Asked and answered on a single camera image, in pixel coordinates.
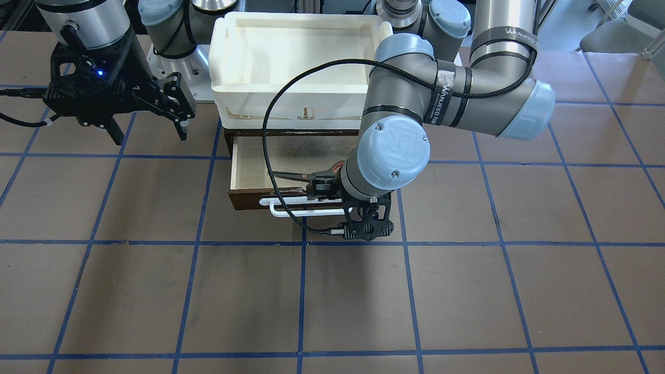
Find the black strap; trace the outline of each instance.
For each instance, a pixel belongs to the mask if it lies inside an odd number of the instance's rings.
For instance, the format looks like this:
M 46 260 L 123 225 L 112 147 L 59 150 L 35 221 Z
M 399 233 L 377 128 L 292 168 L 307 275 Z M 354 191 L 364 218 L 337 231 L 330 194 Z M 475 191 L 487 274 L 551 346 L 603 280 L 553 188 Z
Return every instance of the black strap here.
M 187 33 L 187 39 L 190 40 L 191 44 L 196 45 L 196 40 L 192 33 L 192 24 L 190 23 L 190 2 L 185 0 L 182 6 L 185 7 L 185 9 L 183 9 L 183 17 L 185 17 L 185 32 Z
M 401 106 L 394 106 L 394 105 L 374 105 L 371 106 L 370 108 L 365 109 L 364 112 L 362 112 L 363 116 L 366 116 L 370 113 L 374 112 L 395 112 L 399 113 L 403 116 L 407 116 L 410 118 L 413 118 L 416 122 L 422 124 L 422 117 L 416 114 L 413 110 L 408 110 L 407 108 L 402 108 Z
M 470 93 L 471 92 L 471 82 L 473 80 L 473 73 L 470 68 L 464 68 L 464 71 L 466 72 L 466 77 L 464 79 L 464 93 Z M 455 118 L 453 119 L 453 122 L 450 123 L 450 127 L 457 127 L 457 125 L 460 124 L 460 121 L 462 120 L 462 116 L 464 115 L 464 111 L 466 110 L 466 105 L 469 103 L 468 98 L 463 98 L 462 101 L 460 101 L 460 107 L 458 108 L 458 112 L 455 114 Z
M 480 46 L 498 41 L 514 41 L 529 50 L 538 50 L 538 37 L 534 34 L 519 27 L 499 26 L 487 29 L 474 38 L 471 44 L 471 54 Z
M 430 98 L 430 108 L 425 114 L 426 124 L 441 126 L 444 114 L 450 104 L 450 94 L 455 85 L 455 71 L 446 70 L 441 66 L 441 61 L 437 60 L 436 87 L 432 91 Z
M 488 53 L 486 55 L 482 55 L 481 57 L 478 58 L 478 60 L 474 61 L 471 64 L 471 67 L 476 66 L 482 60 L 486 60 L 490 57 L 496 57 L 496 56 L 517 57 L 518 59 L 524 60 L 524 62 L 529 63 L 529 57 L 525 57 L 525 56 L 520 55 L 519 53 L 515 53 L 515 52 L 499 51 L 499 52 L 492 52 L 492 53 Z
M 35 4 L 39 9 L 49 13 L 77 13 L 77 12 L 87 11 L 88 9 L 92 9 L 97 5 L 102 5 L 105 2 L 106 0 L 89 0 L 72 5 L 47 5 L 40 3 L 35 3 Z
M 427 10 L 429 10 L 429 4 L 422 5 L 422 14 L 420 15 L 420 25 L 418 25 L 418 36 L 422 37 L 422 33 L 425 31 L 425 24 L 427 23 Z

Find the black cable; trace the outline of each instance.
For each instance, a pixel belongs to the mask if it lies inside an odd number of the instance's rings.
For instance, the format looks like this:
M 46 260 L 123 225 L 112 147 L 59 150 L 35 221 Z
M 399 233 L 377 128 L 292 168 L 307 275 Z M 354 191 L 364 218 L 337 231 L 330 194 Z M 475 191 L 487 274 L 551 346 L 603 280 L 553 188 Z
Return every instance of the black cable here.
M 9 122 L 11 124 L 16 124 L 18 126 L 31 127 L 31 128 L 48 126 L 58 118 L 60 118 L 60 115 L 59 114 L 54 114 L 49 119 L 43 120 L 41 122 L 25 122 L 25 121 L 22 121 L 22 120 L 17 120 L 16 118 L 12 118 L 12 117 L 0 112 L 0 119 L 6 120 L 7 122 Z
M 275 180 L 275 175 L 273 173 L 273 168 L 270 165 L 270 158 L 268 156 L 268 118 L 270 117 L 270 113 L 273 110 L 273 107 L 277 103 L 280 97 L 291 87 L 293 86 L 296 82 L 299 80 L 307 77 L 308 75 L 311 75 L 313 73 L 316 73 L 318 71 L 321 71 L 323 69 L 333 67 L 336 65 L 345 65 L 345 64 L 357 64 L 357 65 L 371 65 L 374 67 L 379 67 L 382 69 L 386 69 L 388 71 L 392 71 L 393 73 L 396 73 L 398 75 L 401 75 L 410 81 L 417 83 L 423 87 L 426 87 L 430 90 L 435 89 L 435 84 L 434 83 L 429 83 L 428 81 L 425 81 L 424 79 L 418 78 L 417 76 L 404 71 L 402 69 L 399 69 L 398 67 L 394 67 L 392 65 L 388 65 L 386 63 L 380 63 L 378 61 L 372 61 L 372 60 L 364 60 L 364 59 L 343 59 L 343 60 L 335 60 L 331 61 L 329 63 L 325 63 L 322 65 L 319 65 L 317 67 L 311 68 L 301 74 L 299 74 L 297 77 L 291 79 L 287 84 L 282 87 L 281 90 L 277 94 L 275 94 L 275 97 L 273 97 L 273 100 L 270 102 L 268 105 L 268 109 L 265 111 L 265 116 L 263 117 L 263 132 L 261 133 L 262 141 L 263 141 L 263 158 L 265 160 L 265 167 L 268 169 L 268 176 L 270 177 L 270 182 L 273 184 L 273 188 L 275 190 L 275 195 L 277 195 L 277 198 L 279 199 L 279 202 L 282 204 L 282 207 L 284 207 L 284 211 L 288 213 L 288 215 L 291 217 L 291 219 L 298 224 L 298 226 L 302 227 L 304 230 L 309 231 L 313 234 L 326 234 L 330 235 L 330 230 L 321 230 L 321 229 L 315 229 L 311 228 L 308 225 L 306 225 L 303 221 L 299 220 L 298 217 L 296 217 L 289 206 L 287 205 L 286 201 L 284 201 L 284 197 L 282 197 L 282 193 L 279 191 L 279 188 L 277 187 L 277 181 Z
M 371 3 L 371 0 L 368 1 L 368 3 L 365 5 L 365 8 L 363 8 L 363 12 L 366 9 L 366 7 Z M 541 0 L 536 0 L 536 11 L 535 11 L 535 16 L 534 16 L 534 21 L 533 21 L 533 34 L 537 35 L 538 34 L 538 15 L 540 13 L 540 7 L 541 7 Z M 511 91 L 514 91 L 517 87 L 519 87 L 524 81 L 529 77 L 531 74 L 531 69 L 533 68 L 533 64 L 535 62 L 535 57 L 536 57 L 536 51 L 535 49 L 531 51 L 529 54 L 529 62 L 527 63 L 527 68 L 525 69 L 524 74 L 522 77 L 520 77 L 517 81 L 515 81 L 512 85 L 509 85 L 507 87 L 504 87 L 500 90 L 496 90 L 490 93 L 483 93 L 483 94 L 465 94 L 465 93 L 458 93 L 458 92 L 452 92 L 452 95 L 455 97 L 460 97 L 460 98 L 491 98 L 495 96 L 499 96 L 502 94 L 507 94 L 510 93 Z M 281 90 L 275 96 L 273 97 L 273 100 L 270 102 L 268 105 L 268 108 L 265 111 L 265 116 L 263 117 L 263 127 L 262 127 L 262 132 L 261 132 L 261 141 L 263 143 L 263 159 L 265 160 L 265 167 L 268 169 L 268 176 L 270 177 L 270 182 L 273 185 L 273 189 L 275 190 L 275 195 L 277 196 L 277 199 L 279 199 L 279 202 L 282 204 L 282 207 L 284 207 L 284 211 L 291 217 L 291 219 L 302 229 L 311 232 L 313 234 L 325 234 L 325 235 L 331 235 L 330 230 L 322 230 L 322 229 L 315 229 L 312 228 L 308 225 L 306 225 L 303 221 L 299 220 L 298 217 L 296 217 L 289 206 L 287 205 L 286 201 L 284 201 L 284 197 L 282 196 L 281 191 L 279 190 L 279 187 L 277 187 L 277 181 L 275 180 L 275 174 L 273 173 L 273 168 L 270 165 L 270 157 L 268 155 L 268 119 L 270 117 L 270 114 L 273 110 L 273 107 L 277 103 L 280 97 L 289 89 L 291 86 L 293 86 L 295 83 L 297 83 L 299 80 L 313 74 L 316 72 L 319 72 L 323 69 L 327 69 L 332 66 L 336 65 L 345 65 L 345 64 L 357 64 L 357 65 L 370 65 L 374 67 L 379 67 L 381 69 L 386 69 L 388 71 L 391 71 L 397 75 L 401 75 L 404 78 L 407 78 L 408 80 L 417 83 L 423 87 L 426 87 L 430 90 L 434 90 L 436 88 L 436 85 L 434 83 L 430 83 L 428 81 L 425 81 L 424 79 L 418 78 L 417 76 L 404 71 L 402 69 L 399 69 L 398 67 L 386 64 L 386 63 L 380 63 L 378 61 L 372 61 L 372 60 L 366 60 L 366 59 L 342 59 L 342 60 L 335 60 L 331 61 L 329 63 L 321 64 L 317 67 L 311 68 L 295 78 L 291 79 L 287 84 L 282 87 Z
M 187 1 L 183 2 L 183 7 L 189 7 L 189 6 L 190 6 L 190 4 Z M 180 17 L 180 23 L 178 23 L 178 27 L 176 27 L 176 31 L 168 39 L 168 41 L 166 42 L 166 45 L 164 46 L 164 48 L 161 51 L 157 51 L 157 48 L 153 48 L 153 52 L 156 56 L 162 56 L 162 53 L 167 51 L 169 49 L 169 47 L 171 47 L 171 44 L 173 44 L 173 42 L 176 40 L 176 37 L 178 36 L 178 33 L 180 32 L 180 29 L 182 29 L 182 25 L 185 24 L 185 14 L 186 14 L 186 12 L 185 12 L 185 9 L 183 8 L 182 9 L 182 17 Z
M 536 10 L 533 16 L 533 34 L 538 35 L 538 17 L 540 16 L 541 0 L 536 0 L 535 7 Z M 459 98 L 492 98 L 510 93 L 514 91 L 517 87 L 521 86 L 522 83 L 524 83 L 524 81 L 526 81 L 529 78 L 529 75 L 531 75 L 531 70 L 533 69 L 533 65 L 535 64 L 535 62 L 536 62 L 536 50 L 531 49 L 531 52 L 529 53 L 529 62 L 527 63 L 527 67 L 524 70 L 524 74 L 522 74 L 522 76 L 519 77 L 519 79 L 517 79 L 511 85 L 508 85 L 496 91 L 492 91 L 490 93 L 471 94 L 471 93 L 459 93 L 454 91 L 452 92 L 451 95 L 453 97 L 459 97 Z
M 360 14 L 365 14 L 365 11 L 367 10 L 367 7 L 369 7 L 371 3 L 372 3 L 372 0 L 368 0 L 367 3 L 365 3 L 365 6 L 362 7 L 362 10 L 360 11 Z

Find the ur logo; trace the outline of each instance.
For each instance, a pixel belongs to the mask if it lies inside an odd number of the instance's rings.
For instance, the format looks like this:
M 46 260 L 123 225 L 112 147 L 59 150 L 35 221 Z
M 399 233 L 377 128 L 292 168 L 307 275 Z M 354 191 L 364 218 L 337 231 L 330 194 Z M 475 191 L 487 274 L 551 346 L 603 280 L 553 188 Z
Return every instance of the ur logo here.
M 460 18 L 460 17 L 464 17 L 464 15 L 466 15 L 463 11 L 464 8 L 463 7 L 458 7 L 454 3 L 441 2 L 441 5 L 442 5 L 441 8 L 443 9 L 444 14 L 448 15 L 449 17 Z
M 391 128 L 389 132 L 392 139 L 388 144 L 388 149 L 393 157 L 403 160 L 413 160 L 416 153 L 417 134 L 401 128 Z

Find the light blue joint cap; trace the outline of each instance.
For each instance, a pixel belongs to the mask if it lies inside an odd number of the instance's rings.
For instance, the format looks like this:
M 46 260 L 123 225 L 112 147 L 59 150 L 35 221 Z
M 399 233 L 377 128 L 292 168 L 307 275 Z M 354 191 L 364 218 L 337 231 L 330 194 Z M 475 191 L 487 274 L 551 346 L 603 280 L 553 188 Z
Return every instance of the light blue joint cap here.
M 145 26 L 155 26 L 176 14 L 182 6 L 182 0 L 140 0 L 138 13 Z
M 424 53 L 434 60 L 434 48 L 430 42 L 410 33 L 395 34 L 383 39 L 376 48 L 374 59 L 384 62 L 407 53 Z
M 358 143 L 358 168 L 372 186 L 395 190 L 411 183 L 430 159 L 425 130 L 407 116 L 376 121 Z
M 498 138 L 531 140 L 547 127 L 554 112 L 554 91 L 547 83 L 536 81 L 531 95 Z
M 462 39 L 471 28 L 471 14 L 457 0 L 432 0 L 430 15 L 434 23 L 453 38 Z

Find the white drawer handle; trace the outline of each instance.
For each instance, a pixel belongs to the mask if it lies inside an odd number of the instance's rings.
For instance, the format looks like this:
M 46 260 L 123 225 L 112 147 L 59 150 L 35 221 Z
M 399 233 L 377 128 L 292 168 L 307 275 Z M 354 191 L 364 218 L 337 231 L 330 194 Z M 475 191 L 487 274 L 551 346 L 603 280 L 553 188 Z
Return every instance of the white drawer handle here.
M 341 203 L 342 200 L 307 200 L 306 196 L 290 196 L 284 198 L 284 201 L 288 204 L 307 204 L 307 205 L 316 205 L 316 204 L 330 204 L 330 203 Z M 280 206 L 278 198 L 262 198 L 259 200 L 259 204 L 262 206 L 269 206 L 270 213 L 278 218 L 289 217 L 289 214 L 283 210 L 276 210 L 275 206 Z M 313 217 L 313 216 L 343 216 L 344 209 L 312 209 L 312 210 L 293 210 L 293 215 L 296 217 Z

